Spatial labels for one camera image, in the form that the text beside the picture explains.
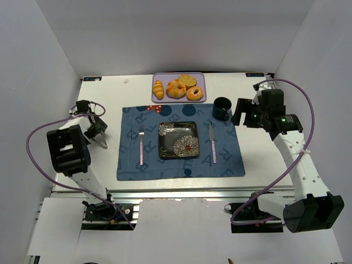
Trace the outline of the metal serving tongs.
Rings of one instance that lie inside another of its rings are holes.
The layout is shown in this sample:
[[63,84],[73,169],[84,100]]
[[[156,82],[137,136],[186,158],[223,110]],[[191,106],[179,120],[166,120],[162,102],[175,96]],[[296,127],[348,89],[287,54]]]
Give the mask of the metal serving tongs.
[[103,149],[108,149],[108,144],[106,141],[106,135],[104,132],[101,132],[97,134],[93,139],[92,139],[99,147]]

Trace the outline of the striped long bread roll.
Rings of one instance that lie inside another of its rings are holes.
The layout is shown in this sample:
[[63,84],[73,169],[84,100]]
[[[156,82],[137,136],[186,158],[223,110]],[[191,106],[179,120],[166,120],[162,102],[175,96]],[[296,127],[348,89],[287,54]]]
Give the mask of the striped long bread roll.
[[163,88],[163,84],[160,80],[156,80],[154,82],[152,92],[158,100],[161,100],[164,98],[164,88]]

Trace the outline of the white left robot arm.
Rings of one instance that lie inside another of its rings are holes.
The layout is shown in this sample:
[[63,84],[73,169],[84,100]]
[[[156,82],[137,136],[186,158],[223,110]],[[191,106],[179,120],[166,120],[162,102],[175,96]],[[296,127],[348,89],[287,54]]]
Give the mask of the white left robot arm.
[[54,170],[62,173],[81,189],[87,190],[86,205],[97,205],[101,200],[109,201],[108,190],[92,172],[88,145],[96,143],[107,149],[105,132],[107,124],[92,109],[92,101],[77,101],[69,111],[71,120],[57,130],[47,133],[47,141]]

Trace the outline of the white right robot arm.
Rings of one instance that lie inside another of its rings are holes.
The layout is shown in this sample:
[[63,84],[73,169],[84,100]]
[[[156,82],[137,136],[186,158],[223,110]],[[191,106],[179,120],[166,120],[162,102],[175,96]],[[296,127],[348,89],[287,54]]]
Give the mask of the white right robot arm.
[[258,91],[252,100],[238,99],[231,119],[233,125],[239,125],[242,114],[246,127],[262,128],[269,133],[287,166],[282,176],[290,176],[295,199],[285,199],[270,191],[282,180],[279,177],[235,210],[231,224],[244,226],[244,221],[236,221],[237,214],[255,205],[255,210],[268,213],[271,220],[281,219],[292,233],[330,229],[344,208],[344,201],[322,181],[307,150],[310,141],[304,139],[299,118],[286,113],[284,92],[266,89]]

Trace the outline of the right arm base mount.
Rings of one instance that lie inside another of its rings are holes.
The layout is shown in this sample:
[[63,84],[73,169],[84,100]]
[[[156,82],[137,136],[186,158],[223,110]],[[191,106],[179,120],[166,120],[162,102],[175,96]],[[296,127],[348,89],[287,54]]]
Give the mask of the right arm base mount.
[[[228,203],[224,206],[224,211],[227,214],[232,215],[242,203]],[[255,200],[251,204],[247,205],[241,212],[234,218],[237,222],[251,222],[251,221],[263,221],[273,217],[267,212],[259,210],[258,202]],[[275,218],[273,221],[267,221],[265,223],[251,224],[251,225],[233,225],[231,224],[232,234],[254,234],[254,233],[282,233],[284,224],[279,218]]]

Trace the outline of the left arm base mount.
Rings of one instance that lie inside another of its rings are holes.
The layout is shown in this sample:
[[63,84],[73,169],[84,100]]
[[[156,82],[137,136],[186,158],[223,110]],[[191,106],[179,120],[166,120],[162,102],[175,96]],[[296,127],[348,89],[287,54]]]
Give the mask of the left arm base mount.
[[82,219],[82,230],[132,230],[120,211],[105,203],[88,206],[85,205],[85,212]]

